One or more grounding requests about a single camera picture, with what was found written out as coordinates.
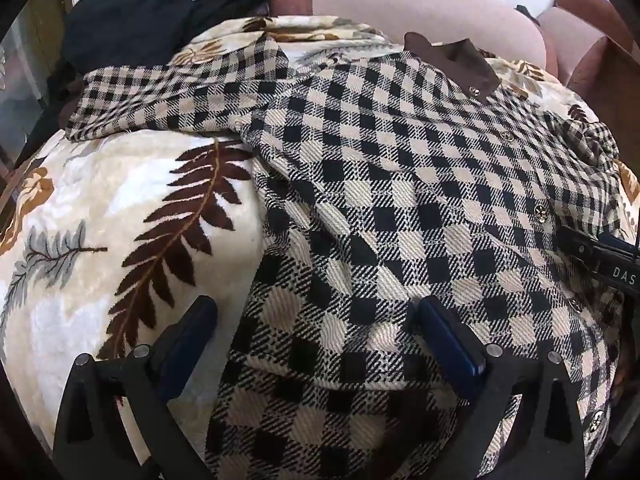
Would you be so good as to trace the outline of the small black object on cushion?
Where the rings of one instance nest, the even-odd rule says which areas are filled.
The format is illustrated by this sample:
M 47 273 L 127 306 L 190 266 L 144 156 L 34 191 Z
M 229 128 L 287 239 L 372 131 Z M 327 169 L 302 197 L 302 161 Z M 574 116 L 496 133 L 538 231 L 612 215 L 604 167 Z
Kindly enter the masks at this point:
M 526 6 L 522 6 L 521 4 L 518 4 L 515 7 L 515 10 L 517 10 L 521 14 L 525 15 L 526 18 L 528 18 L 533 23 L 535 23 L 537 26 L 539 26 L 539 21 L 532 14 L 529 13 L 529 10 L 526 8 Z

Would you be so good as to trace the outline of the cream leaf pattern blanket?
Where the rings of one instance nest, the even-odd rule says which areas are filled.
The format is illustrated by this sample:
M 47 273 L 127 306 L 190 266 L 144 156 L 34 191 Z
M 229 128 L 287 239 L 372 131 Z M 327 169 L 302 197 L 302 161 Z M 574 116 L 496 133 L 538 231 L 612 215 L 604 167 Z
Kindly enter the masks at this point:
M 262 37 L 273 39 L 297 68 L 324 58 L 357 61 L 408 52 L 444 66 L 473 98 L 504 87 L 546 112 L 600 122 L 580 96 L 532 64 L 506 61 L 468 40 L 431 44 L 414 37 L 395 44 L 365 24 L 335 16 L 225 21 L 160 66 L 216 61 Z M 76 356 L 126 356 L 138 344 L 153 342 L 196 297 L 206 295 L 215 301 L 218 324 L 172 414 L 215 476 L 239 479 L 213 472 L 206 442 L 232 341 L 266 246 L 254 167 L 252 150 L 228 132 L 139 129 L 77 140 L 69 124 L 38 152 L 1 233 L 1 361 L 41 442 L 54 438 Z M 620 152 L 616 167 L 620 227 L 610 234 L 632 242 L 639 185 Z M 624 369 L 620 329 L 627 304 L 620 292 L 570 260 L 584 278 L 616 297 L 605 330 L 617 356 L 606 439 Z M 442 382 L 436 403 L 456 410 L 457 427 L 462 403 L 437 370 Z

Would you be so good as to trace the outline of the black garment pile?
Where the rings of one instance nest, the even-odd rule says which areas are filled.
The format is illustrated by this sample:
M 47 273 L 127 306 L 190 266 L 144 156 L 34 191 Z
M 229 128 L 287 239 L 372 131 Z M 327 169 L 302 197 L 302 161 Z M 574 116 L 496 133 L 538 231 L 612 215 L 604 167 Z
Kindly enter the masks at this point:
M 61 64 L 48 80 L 51 102 L 28 140 L 62 128 L 58 115 L 81 75 L 107 66 L 166 64 L 195 36 L 246 18 L 267 0 L 80 0 L 64 21 Z

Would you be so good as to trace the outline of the pink brown side cushion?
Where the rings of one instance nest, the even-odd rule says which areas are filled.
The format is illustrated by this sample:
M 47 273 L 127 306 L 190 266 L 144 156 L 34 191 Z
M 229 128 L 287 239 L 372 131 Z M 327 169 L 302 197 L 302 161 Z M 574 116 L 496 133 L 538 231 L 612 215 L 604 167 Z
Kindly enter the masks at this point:
M 552 43 L 559 80 L 581 96 L 611 58 L 639 66 L 639 46 L 608 0 L 553 0 L 537 21 Z

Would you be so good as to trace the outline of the black beige checkered shirt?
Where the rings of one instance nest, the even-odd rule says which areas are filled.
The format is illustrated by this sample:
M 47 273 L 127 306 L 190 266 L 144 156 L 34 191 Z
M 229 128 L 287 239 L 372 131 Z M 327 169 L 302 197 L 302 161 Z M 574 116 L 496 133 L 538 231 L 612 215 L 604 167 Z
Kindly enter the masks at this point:
M 558 354 L 591 466 L 616 297 L 560 241 L 620 227 L 606 125 L 504 87 L 473 98 L 408 52 L 297 68 L 262 37 L 198 66 L 88 74 L 72 137 L 139 129 L 234 133 L 254 155 L 266 246 L 208 427 L 215 474 L 345 479 L 408 434 L 397 473 L 427 471 L 458 414 L 436 403 L 424 297 L 488 344 Z

